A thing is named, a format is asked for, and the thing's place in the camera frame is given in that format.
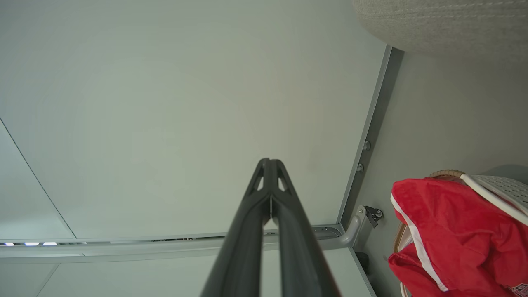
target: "white stripe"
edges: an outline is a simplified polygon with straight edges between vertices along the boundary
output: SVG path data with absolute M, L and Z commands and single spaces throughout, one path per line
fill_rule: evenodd
M 394 196 L 391 194 L 391 202 L 394 206 L 394 209 L 403 216 L 405 219 L 405 222 L 407 222 L 407 226 L 409 226 L 409 231 L 411 231 L 412 239 L 414 240 L 414 246 L 416 247 L 416 252 L 418 253 L 418 259 L 420 259 L 420 262 L 422 263 L 423 269 L 429 274 L 429 276 L 432 277 L 432 279 L 436 282 L 438 285 L 438 288 L 442 292 L 447 292 L 447 287 L 442 283 L 440 278 L 438 277 L 438 274 L 436 274 L 435 270 L 432 267 L 431 260 L 429 259 L 429 256 L 427 255 L 426 249 L 423 246 L 422 238 L 420 237 L 420 233 L 418 232 L 418 228 L 416 225 L 411 221 L 411 219 L 406 215 L 405 212 L 401 209 L 400 205 L 396 202 L 394 199 Z

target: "beige cushion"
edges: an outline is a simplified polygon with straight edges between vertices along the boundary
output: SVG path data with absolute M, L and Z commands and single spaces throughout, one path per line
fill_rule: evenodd
M 353 0 L 363 26 L 401 50 L 528 62 L 528 0 Z

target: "bolt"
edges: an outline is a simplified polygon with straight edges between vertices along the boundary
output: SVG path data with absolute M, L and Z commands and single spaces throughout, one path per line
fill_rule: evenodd
M 365 143 L 363 144 L 363 150 L 370 151 L 370 147 L 371 147 L 370 141 L 365 141 Z

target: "black clip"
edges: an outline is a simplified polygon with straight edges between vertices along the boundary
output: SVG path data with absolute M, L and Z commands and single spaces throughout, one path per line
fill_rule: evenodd
M 372 208 L 370 206 L 365 206 L 366 217 L 369 218 L 370 224 L 373 228 L 378 226 L 378 220 L 383 218 L 383 212 L 377 208 Z

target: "red fabric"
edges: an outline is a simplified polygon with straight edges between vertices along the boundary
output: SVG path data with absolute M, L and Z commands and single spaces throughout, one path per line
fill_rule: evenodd
M 470 187 L 404 180 L 394 184 L 392 195 L 411 222 L 397 212 L 398 218 L 417 227 L 434 272 L 449 290 L 441 292 L 430 277 L 434 286 L 426 283 L 412 245 L 393 254 L 389 264 L 413 296 L 508 296 L 513 293 L 505 287 L 528 283 L 528 227 Z

